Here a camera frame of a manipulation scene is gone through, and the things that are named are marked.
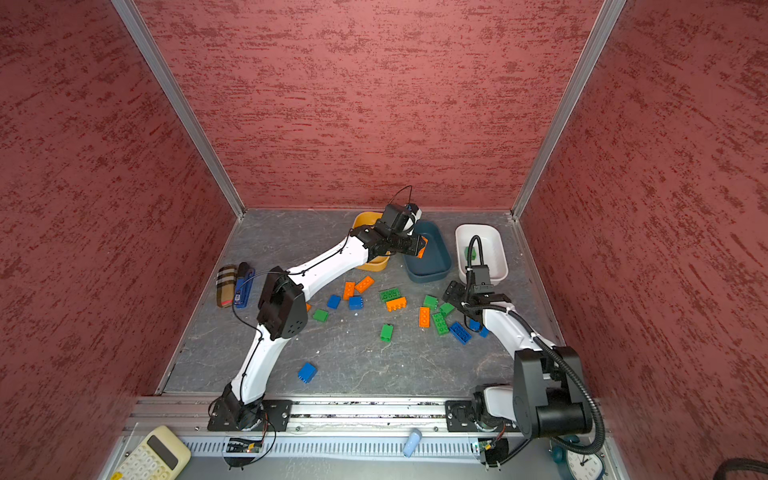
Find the green building block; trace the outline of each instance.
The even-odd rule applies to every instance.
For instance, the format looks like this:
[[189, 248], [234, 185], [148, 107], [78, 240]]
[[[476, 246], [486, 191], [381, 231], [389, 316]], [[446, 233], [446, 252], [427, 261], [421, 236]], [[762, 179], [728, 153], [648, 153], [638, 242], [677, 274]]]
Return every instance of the green building block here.
[[317, 310], [314, 315], [312, 315], [312, 318], [317, 320], [318, 322], [325, 322], [328, 320], [328, 312], [325, 310]]
[[400, 290], [396, 288], [390, 288], [389, 290], [384, 290], [383, 292], [379, 292], [379, 297], [381, 297], [383, 303], [387, 303], [390, 300], [398, 299], [400, 298]]
[[443, 316], [448, 316], [451, 314], [451, 312], [454, 310], [454, 306], [450, 303], [443, 303], [440, 306], [440, 313], [442, 313]]
[[395, 327], [389, 323], [385, 323], [382, 327], [382, 342], [391, 342], [392, 341], [392, 331], [395, 329]]
[[434, 296], [425, 296], [424, 297], [424, 306], [428, 306], [430, 309], [434, 310], [437, 308], [437, 299]]
[[435, 322], [438, 335], [443, 336], [448, 333], [448, 325], [445, 324], [445, 316], [442, 313], [432, 315], [432, 321]]

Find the red wall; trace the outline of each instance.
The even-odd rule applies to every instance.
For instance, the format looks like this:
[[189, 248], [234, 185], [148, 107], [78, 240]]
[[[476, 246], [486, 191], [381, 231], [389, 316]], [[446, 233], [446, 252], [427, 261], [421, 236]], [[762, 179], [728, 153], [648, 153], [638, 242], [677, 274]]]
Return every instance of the red wall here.
[[0, 477], [93, 478], [233, 214], [108, 1], [0, 31]]
[[510, 208], [601, 0], [137, 0], [248, 207]]
[[633, 480], [768, 460], [766, 20], [630, 0], [524, 213]]

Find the dark blue plastic container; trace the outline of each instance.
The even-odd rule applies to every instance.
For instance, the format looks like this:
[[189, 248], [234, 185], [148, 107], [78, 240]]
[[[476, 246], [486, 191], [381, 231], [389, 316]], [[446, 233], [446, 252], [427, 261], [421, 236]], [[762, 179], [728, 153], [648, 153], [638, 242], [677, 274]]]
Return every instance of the dark blue plastic container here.
[[426, 238], [427, 248], [422, 258], [404, 256], [408, 277], [415, 283], [436, 282], [446, 278], [452, 261], [437, 225], [419, 220], [413, 229], [413, 234]]

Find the yellow calculator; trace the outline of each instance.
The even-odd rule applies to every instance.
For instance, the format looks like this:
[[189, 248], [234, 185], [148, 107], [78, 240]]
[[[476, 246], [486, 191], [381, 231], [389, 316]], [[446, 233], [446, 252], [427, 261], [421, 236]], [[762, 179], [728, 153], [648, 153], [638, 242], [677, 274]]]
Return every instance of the yellow calculator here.
[[173, 480], [191, 456], [190, 449], [162, 425], [144, 437], [110, 480]]

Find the white plastic container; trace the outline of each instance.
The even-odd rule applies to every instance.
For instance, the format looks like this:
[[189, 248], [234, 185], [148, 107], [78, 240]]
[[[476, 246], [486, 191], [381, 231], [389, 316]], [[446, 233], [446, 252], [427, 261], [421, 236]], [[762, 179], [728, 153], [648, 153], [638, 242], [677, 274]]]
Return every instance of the white plastic container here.
[[[475, 223], [465, 223], [459, 225], [456, 229], [456, 253], [458, 254], [458, 275], [463, 283], [467, 283], [467, 256], [464, 249], [469, 247], [469, 241], [473, 236], [479, 236], [482, 240], [482, 252], [485, 264], [488, 265], [488, 271], [491, 274], [491, 283], [498, 285], [509, 274], [507, 266], [507, 256], [504, 254], [504, 244], [502, 236], [494, 227], [490, 225], [478, 225]], [[477, 255], [472, 261], [472, 265], [480, 264], [480, 250], [475, 241], [475, 252]]]

